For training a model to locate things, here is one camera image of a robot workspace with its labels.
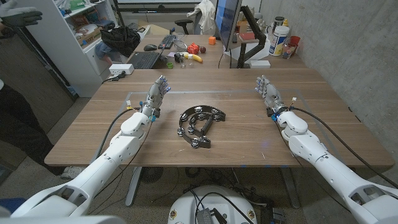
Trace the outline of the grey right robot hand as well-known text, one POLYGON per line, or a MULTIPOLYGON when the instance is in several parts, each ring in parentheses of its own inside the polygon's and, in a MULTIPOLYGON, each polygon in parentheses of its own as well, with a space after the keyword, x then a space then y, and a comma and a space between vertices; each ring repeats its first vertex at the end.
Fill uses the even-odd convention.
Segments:
POLYGON ((281 113, 287 111, 287 107, 282 101, 280 92, 276 87, 265 77, 256 78, 257 87, 255 90, 262 96, 264 104, 266 105, 267 116, 278 117, 281 113))

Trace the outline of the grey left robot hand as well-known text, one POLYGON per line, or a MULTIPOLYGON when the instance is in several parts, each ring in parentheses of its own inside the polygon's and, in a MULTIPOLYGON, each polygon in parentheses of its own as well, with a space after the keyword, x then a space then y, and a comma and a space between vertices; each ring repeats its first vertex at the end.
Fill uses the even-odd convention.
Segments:
POLYGON ((159 110, 164 95, 171 90, 167 78, 161 75, 147 92, 146 98, 141 107, 141 113, 151 116, 155 110, 159 110))

